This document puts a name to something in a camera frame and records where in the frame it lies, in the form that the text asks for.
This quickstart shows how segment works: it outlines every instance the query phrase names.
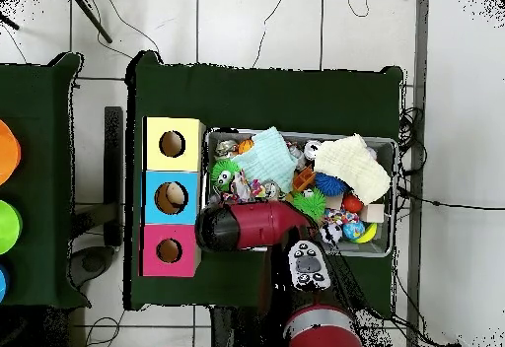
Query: green bowl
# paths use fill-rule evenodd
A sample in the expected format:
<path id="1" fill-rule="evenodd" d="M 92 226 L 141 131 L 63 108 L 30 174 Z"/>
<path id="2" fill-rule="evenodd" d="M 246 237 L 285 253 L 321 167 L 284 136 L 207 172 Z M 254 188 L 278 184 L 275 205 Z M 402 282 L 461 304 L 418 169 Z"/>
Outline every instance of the green bowl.
<path id="1" fill-rule="evenodd" d="M 23 222 L 12 205 L 0 200 L 0 254 L 9 251 L 18 240 Z"/>

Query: blue box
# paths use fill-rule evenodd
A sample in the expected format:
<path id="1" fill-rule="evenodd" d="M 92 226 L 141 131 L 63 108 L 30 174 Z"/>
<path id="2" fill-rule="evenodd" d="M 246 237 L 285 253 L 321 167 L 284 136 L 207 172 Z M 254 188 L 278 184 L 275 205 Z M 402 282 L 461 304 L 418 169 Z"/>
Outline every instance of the blue box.
<path id="1" fill-rule="evenodd" d="M 155 194 L 167 182 L 177 182 L 185 189 L 187 203 L 177 214 L 166 214 L 158 209 Z M 198 173 L 185 172 L 146 172 L 146 224 L 191 224 L 196 221 L 200 194 Z"/>

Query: stacked boxes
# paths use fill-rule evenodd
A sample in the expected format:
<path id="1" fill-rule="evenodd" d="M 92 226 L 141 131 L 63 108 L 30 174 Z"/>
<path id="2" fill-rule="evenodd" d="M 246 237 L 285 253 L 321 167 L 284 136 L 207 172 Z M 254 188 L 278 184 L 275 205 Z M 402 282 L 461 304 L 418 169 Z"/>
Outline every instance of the stacked boxes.
<path id="1" fill-rule="evenodd" d="M 192 277 L 200 262 L 194 224 L 200 208 L 205 128 L 190 118 L 146 117 L 143 125 L 139 273 Z"/>

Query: green table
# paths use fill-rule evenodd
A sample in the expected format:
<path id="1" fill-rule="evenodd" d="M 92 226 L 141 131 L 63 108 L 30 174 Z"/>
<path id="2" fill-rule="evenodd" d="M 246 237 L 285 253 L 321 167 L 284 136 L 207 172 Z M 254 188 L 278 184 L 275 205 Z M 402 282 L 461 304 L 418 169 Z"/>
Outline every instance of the green table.
<path id="1" fill-rule="evenodd" d="M 69 97 L 80 66 L 81 57 L 72 53 L 47 66 L 0 65 L 0 119 L 22 151 L 18 168 L 0 186 L 0 199 L 23 217 L 18 242 L 0 256 L 12 279 L 2 306 L 87 304 L 67 279 L 73 195 Z"/>
<path id="2" fill-rule="evenodd" d="M 125 304 L 257 305 L 262 254 L 202 253 L 193 278 L 138 276 L 143 116 L 198 118 L 206 126 L 387 137 L 397 140 L 398 67 L 381 73 L 165 66 L 152 51 L 127 69 Z M 390 315 L 392 255 L 347 257 L 369 305 Z"/>

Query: plastic bin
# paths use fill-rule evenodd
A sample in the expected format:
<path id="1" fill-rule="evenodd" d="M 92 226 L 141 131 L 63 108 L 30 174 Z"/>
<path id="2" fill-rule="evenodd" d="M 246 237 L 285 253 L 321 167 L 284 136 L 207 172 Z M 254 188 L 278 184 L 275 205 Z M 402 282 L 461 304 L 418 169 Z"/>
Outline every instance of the plastic bin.
<path id="1" fill-rule="evenodd" d="M 205 135 L 206 148 L 208 150 L 208 167 L 204 170 L 202 184 L 202 208 L 208 203 L 209 196 L 213 193 L 210 185 L 210 172 L 216 163 L 214 153 L 219 141 L 235 140 L 241 142 L 247 140 L 261 131 L 250 129 L 238 129 L 237 132 L 223 131 L 220 128 L 208 129 Z M 309 134 L 297 132 L 282 132 L 280 134 L 287 141 L 305 144 L 308 140 L 334 141 L 346 138 L 344 135 Z M 382 202 L 385 205 L 384 223 L 378 225 L 377 233 L 368 243 L 351 243 L 342 240 L 338 243 L 338 249 L 342 255 L 361 257 L 384 257 L 390 253 L 394 245 L 396 230 L 395 204 L 397 197 L 397 172 L 398 172 L 398 146 L 397 142 L 390 138 L 363 137 L 368 147 L 377 152 L 377 161 L 385 169 L 391 178 L 388 192 L 374 203 Z M 253 248 L 254 251 L 265 251 L 266 247 Z"/>

